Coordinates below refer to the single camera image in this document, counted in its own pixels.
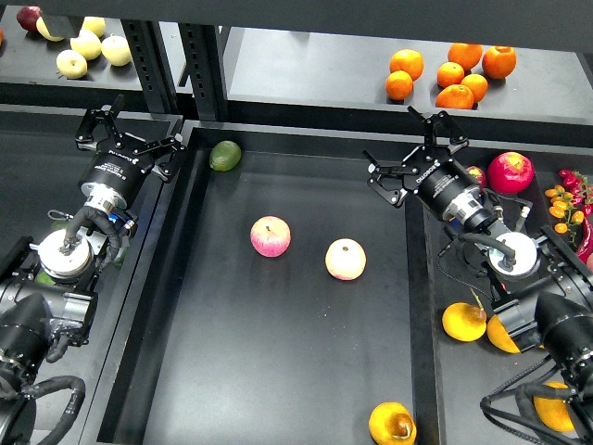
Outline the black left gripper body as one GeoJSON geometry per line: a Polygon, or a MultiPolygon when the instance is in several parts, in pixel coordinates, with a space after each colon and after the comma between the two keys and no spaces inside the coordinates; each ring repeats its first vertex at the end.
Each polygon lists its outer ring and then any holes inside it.
{"type": "Polygon", "coordinates": [[[82,193],[106,198],[115,208],[129,209],[155,166],[150,153],[140,153],[145,143],[131,133],[123,135],[121,146],[109,138],[100,140],[79,181],[82,193]]]}

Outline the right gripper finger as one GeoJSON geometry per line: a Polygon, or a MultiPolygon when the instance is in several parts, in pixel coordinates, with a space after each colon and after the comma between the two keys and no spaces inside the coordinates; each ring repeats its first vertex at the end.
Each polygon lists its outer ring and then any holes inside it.
{"type": "Polygon", "coordinates": [[[367,185],[394,207],[402,207],[408,191],[404,188],[404,177],[410,174],[410,167],[405,160],[395,161],[390,165],[381,164],[370,152],[362,151],[369,161],[370,175],[367,185]]]}
{"type": "Polygon", "coordinates": [[[450,155],[453,155],[469,145],[467,133],[445,110],[430,116],[424,116],[412,106],[408,106],[407,111],[421,123],[426,147],[445,148],[450,155]]]}

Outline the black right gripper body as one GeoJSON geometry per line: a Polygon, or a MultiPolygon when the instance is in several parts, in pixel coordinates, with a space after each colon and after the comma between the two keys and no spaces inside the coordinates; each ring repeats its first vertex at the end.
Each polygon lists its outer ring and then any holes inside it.
{"type": "Polygon", "coordinates": [[[484,212],[478,182],[447,148],[417,146],[402,160],[401,201],[417,197],[441,222],[466,223],[484,212]]]}

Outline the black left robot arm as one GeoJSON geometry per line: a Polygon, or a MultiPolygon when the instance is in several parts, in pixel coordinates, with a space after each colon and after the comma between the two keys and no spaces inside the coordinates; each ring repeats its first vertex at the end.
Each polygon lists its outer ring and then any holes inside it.
{"type": "Polygon", "coordinates": [[[124,98],[85,111],[76,147],[93,156],[78,187],[85,201],[74,214],[57,213],[66,225],[41,242],[24,236],[1,262],[1,441],[28,444],[36,402],[62,390],[69,400],[56,425],[41,440],[58,444],[71,430],[86,386],[75,375],[38,381],[44,362],[57,362],[70,347],[87,343],[95,318],[100,274],[119,261],[134,237],[137,218],[129,209],[144,182],[156,175],[173,180],[187,148],[176,120],[170,134],[150,141],[123,132],[116,118],[124,98]]]}

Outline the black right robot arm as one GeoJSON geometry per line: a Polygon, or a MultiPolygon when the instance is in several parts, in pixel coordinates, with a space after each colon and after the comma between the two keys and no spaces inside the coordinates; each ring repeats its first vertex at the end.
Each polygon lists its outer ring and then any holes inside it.
{"type": "Polygon", "coordinates": [[[592,273],[549,226],[524,230],[531,205],[522,203],[514,225],[496,207],[498,192],[483,188],[455,159],[469,143],[446,111],[419,115],[423,141],[402,160],[372,160],[368,184],[394,207],[416,197],[440,222],[452,246],[469,252],[467,264],[488,280],[493,312],[520,351],[542,347],[543,364],[563,380],[548,386],[528,373],[482,398],[494,425],[535,444],[588,444],[592,440],[592,273]],[[536,401],[567,406],[572,438],[537,415],[536,401]]]}

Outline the yellow pear under arm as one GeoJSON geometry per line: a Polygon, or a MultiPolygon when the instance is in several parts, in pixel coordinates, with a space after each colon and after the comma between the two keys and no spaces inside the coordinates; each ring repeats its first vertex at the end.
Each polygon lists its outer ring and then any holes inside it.
{"type": "Polygon", "coordinates": [[[493,315],[486,324],[486,335],[496,348],[511,353],[520,353],[520,349],[511,339],[497,315],[493,315]]]}

